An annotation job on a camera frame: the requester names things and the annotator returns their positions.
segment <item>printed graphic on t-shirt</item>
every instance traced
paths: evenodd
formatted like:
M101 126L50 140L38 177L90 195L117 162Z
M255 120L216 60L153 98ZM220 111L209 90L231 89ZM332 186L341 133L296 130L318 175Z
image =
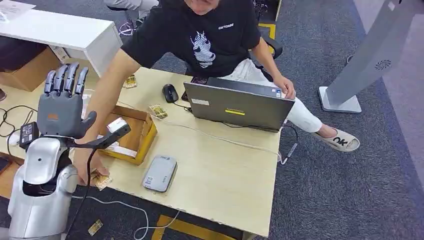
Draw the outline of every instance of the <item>printed graphic on t-shirt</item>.
M202 68L207 68L211 66L215 60L215 53L211 52L211 42L206 38L205 32L201 34L197 32L194 40L190 38L191 43L193 44L193 52L196 59L199 61L199 64Z

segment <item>slipper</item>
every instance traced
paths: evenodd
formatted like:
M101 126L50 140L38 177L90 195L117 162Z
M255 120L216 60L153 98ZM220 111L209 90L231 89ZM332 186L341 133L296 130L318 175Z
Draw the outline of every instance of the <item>slipper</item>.
M359 148L361 143L355 136L337 128L334 129L337 131L337 135L335 137L323 138L316 133L312 133L312 135L323 141L331 148L341 152L352 152Z

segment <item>white desk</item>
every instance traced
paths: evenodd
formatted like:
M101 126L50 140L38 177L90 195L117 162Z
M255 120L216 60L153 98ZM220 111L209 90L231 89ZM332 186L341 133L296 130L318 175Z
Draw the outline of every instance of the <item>white desk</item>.
M34 9L0 23L0 36L65 48L71 58L88 60L99 76L123 44L113 21Z

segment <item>robot finger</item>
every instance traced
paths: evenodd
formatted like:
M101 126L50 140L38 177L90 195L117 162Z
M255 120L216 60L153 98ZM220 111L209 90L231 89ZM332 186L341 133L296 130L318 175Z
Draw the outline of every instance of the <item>robot finger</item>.
M47 74L47 77L45 78L45 84L44 84L44 93L50 94L50 92L53 90L55 75L56 75L55 70L52 70Z
M69 96L72 95L72 91L74 90L75 74L79 66L80 64L78 62L74 62L69 66L69 69L67 71L67 76L66 76L65 84L63 86L63 91L68 92Z
M76 82L75 94L83 95L84 85L86 83L87 73L89 72L88 67L84 67L79 73L78 81Z
M54 80L53 90L55 92L61 92L64 88L64 77L66 70L68 69L68 65L61 66L56 72L56 78Z

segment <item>desk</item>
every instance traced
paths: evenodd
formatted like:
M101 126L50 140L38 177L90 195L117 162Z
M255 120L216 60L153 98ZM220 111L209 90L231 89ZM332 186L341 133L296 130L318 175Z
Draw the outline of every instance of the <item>desk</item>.
M99 76L123 44L113 21L34 9L0 23L0 36L65 48L71 58L88 60Z
M229 128L218 122L193 117L181 107L168 104L162 96L162 86L173 84L179 94L188 76L141 68L135 74L138 87L123 89L119 100L136 109L161 104L168 112L166 120L191 126L205 133L278 151L280 134L251 128ZM41 85L34 92L4 87L8 93L2 106L17 104L37 106ZM10 122L22 124L27 110L10 114ZM113 182L109 187L191 215L205 218L245 232L268 236L273 203L277 156L273 153L245 148L210 138L199 132L154 119L158 134L140 166L105 157ZM0 142L6 151L6 141ZM23 158L24 153L13 147L12 153ZM155 155L175 157L178 167L171 186L165 193L153 192L141 185L147 167Z

